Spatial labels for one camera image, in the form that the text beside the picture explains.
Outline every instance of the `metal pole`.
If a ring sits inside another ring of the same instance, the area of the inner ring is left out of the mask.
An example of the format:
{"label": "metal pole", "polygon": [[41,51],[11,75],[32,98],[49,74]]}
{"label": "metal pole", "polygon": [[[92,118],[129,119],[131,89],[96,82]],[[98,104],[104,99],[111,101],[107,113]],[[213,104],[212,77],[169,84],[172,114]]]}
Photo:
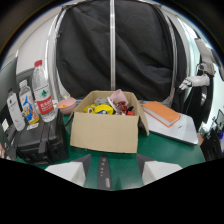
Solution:
{"label": "metal pole", "polygon": [[110,0],[110,62],[111,62],[111,90],[116,89],[115,69],[115,13],[114,0]]}

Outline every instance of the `red bottle label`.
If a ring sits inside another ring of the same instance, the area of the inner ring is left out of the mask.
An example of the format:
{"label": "red bottle label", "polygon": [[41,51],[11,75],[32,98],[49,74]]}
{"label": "red bottle label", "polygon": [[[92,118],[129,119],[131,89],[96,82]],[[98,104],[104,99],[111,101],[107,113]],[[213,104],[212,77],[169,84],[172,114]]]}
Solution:
{"label": "red bottle label", "polygon": [[41,114],[47,114],[54,109],[51,96],[45,100],[37,101],[37,105]]}

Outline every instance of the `plastic bottle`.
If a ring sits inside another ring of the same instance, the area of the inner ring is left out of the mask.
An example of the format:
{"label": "plastic bottle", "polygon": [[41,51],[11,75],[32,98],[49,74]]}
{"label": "plastic bottle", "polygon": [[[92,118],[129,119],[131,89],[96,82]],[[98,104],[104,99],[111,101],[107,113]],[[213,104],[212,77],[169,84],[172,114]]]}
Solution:
{"label": "plastic bottle", "polygon": [[51,99],[49,85],[45,79],[45,71],[42,67],[42,60],[34,63],[32,86],[37,106],[44,122],[52,121],[56,114]]}
{"label": "plastic bottle", "polygon": [[17,101],[16,94],[13,93],[12,88],[9,89],[8,92],[9,92],[9,96],[7,99],[7,105],[9,108],[10,116],[12,118],[12,121],[15,125],[16,130],[22,131],[26,124],[25,124],[24,118],[22,116],[22,113],[19,109],[19,104]]}
{"label": "plastic bottle", "polygon": [[39,115],[37,114],[36,107],[33,101],[33,96],[30,87],[27,86],[27,80],[23,80],[19,84],[20,92],[19,98],[23,113],[29,124],[34,124],[39,121]]}

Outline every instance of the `wire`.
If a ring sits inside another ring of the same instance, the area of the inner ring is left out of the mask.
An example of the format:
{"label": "wire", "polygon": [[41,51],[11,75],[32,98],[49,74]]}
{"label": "wire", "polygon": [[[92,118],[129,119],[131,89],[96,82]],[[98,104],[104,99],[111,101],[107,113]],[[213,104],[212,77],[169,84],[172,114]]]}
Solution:
{"label": "wire", "polygon": [[[195,76],[196,76],[196,73],[198,72],[198,65],[199,65],[199,63],[196,65]],[[189,101],[189,103],[188,103],[188,106],[187,106],[187,109],[186,109],[186,111],[185,111],[185,114],[187,114],[188,108],[189,108],[189,106],[190,106],[190,104],[191,104],[191,100],[192,100],[192,97],[193,97],[193,93],[194,93],[194,87],[192,87],[191,98],[190,98],[190,101]]]}

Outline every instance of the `orange book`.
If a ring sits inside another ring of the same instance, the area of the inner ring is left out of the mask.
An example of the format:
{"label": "orange book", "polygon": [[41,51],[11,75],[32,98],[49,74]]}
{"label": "orange book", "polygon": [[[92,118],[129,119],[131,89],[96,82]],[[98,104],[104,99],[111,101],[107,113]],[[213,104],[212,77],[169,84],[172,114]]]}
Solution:
{"label": "orange book", "polygon": [[156,101],[142,104],[142,106],[146,113],[157,119],[168,128],[176,123],[181,117],[181,115],[174,110]]}

